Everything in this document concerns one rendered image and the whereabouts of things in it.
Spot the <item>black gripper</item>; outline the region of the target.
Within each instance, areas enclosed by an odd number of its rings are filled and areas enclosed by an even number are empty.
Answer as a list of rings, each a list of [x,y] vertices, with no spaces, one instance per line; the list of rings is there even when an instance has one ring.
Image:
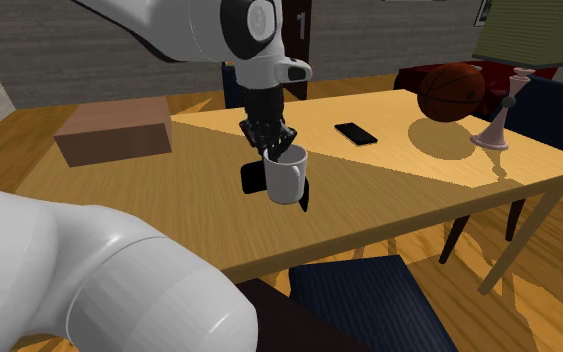
[[[267,148],[267,139],[261,131],[279,131],[270,145],[270,159],[278,161],[297,136],[295,129],[281,125],[284,110],[283,87],[244,88],[243,105],[247,119],[242,120],[239,126],[250,146],[260,156]]]

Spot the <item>white mug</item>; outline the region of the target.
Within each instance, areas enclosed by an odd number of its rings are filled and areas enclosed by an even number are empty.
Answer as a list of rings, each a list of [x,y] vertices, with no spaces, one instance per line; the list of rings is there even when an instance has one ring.
[[[292,144],[276,161],[263,153],[263,164],[267,195],[277,204],[289,205],[305,201],[308,195],[306,167],[307,151],[299,145]]]

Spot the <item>black phone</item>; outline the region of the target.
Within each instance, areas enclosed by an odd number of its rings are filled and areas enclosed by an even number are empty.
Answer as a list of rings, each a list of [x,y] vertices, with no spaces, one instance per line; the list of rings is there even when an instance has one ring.
[[[378,139],[353,122],[336,124],[335,129],[357,146],[377,143]]]

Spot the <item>dark brown door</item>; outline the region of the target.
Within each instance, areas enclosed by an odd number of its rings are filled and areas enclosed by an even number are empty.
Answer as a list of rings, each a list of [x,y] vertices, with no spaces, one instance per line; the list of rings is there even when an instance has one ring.
[[[288,57],[309,61],[312,0],[281,0],[282,39]]]

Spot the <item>light wooden table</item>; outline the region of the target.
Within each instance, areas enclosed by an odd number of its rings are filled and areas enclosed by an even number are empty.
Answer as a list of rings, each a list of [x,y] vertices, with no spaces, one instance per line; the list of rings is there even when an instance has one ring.
[[[505,151],[479,148],[483,120],[433,123],[405,90],[290,102],[284,115],[308,153],[307,212],[243,193],[240,169],[258,155],[239,109],[175,115],[168,154],[73,168],[52,147],[18,193],[133,214],[236,283],[539,196],[482,292],[563,195],[563,151],[514,132]],[[378,142],[355,145],[335,129],[348,122]]]

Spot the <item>dark red cabinet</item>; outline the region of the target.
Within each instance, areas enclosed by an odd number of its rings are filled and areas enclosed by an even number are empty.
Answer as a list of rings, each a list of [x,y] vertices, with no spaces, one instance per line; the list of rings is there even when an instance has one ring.
[[[477,62],[461,62],[467,63],[473,66],[477,65]],[[501,63],[490,63],[486,66],[486,61],[480,61],[480,72],[484,78],[486,88],[485,95],[478,106],[478,108],[471,114],[475,117],[483,118],[487,120],[493,113],[498,113],[502,109],[501,102],[507,97],[510,92],[510,83],[512,76],[517,73],[524,73],[526,76],[531,74],[538,75],[541,73],[541,77],[546,79],[551,79],[547,73],[551,72],[554,74],[556,68],[546,68],[546,69],[528,69],[524,67],[516,68],[515,66],[505,65]],[[401,69],[397,75],[394,82],[394,89],[405,89],[416,94],[419,89],[419,85],[422,80],[435,68],[440,65],[430,65],[431,70],[428,70],[427,66],[417,66],[412,68]]]

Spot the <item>brown box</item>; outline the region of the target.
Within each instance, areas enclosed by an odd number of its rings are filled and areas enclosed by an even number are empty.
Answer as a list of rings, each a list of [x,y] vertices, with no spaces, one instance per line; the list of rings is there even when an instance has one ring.
[[[164,97],[81,104],[55,133],[67,164],[78,167],[172,151]]]

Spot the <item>orange basketball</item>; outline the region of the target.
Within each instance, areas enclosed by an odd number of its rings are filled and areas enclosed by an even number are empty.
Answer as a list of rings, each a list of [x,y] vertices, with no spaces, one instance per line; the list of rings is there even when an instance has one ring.
[[[443,64],[420,83],[417,103],[429,119],[449,123],[472,114],[481,104],[486,84],[481,72],[467,63]]]

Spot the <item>dark blue chair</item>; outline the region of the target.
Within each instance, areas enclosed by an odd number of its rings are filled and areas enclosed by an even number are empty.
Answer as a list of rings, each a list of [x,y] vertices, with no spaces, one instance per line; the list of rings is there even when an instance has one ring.
[[[563,150],[563,83],[531,75],[515,99],[506,128]]]
[[[288,271],[290,298],[373,352],[459,352],[399,255]]]

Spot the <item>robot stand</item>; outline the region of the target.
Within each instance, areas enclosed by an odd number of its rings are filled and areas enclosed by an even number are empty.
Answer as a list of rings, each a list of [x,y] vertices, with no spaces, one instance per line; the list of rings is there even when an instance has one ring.
[[[256,352],[373,352],[260,279],[237,288],[257,311]]]

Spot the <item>pink lamp with green shade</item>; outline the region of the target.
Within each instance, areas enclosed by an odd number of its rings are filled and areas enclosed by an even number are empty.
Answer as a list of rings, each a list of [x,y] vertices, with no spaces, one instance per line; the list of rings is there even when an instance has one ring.
[[[515,95],[535,71],[563,67],[563,0],[492,0],[472,57],[513,67],[497,117],[471,137],[477,146],[506,150],[504,125]]]

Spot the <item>framed wall picture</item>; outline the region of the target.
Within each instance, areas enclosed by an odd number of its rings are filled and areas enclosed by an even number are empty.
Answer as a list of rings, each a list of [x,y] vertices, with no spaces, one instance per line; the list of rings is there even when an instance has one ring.
[[[474,26],[475,27],[483,27],[486,19],[488,17],[488,13],[490,11],[491,5],[493,0],[482,0],[481,5],[479,7],[478,13],[475,18]]]

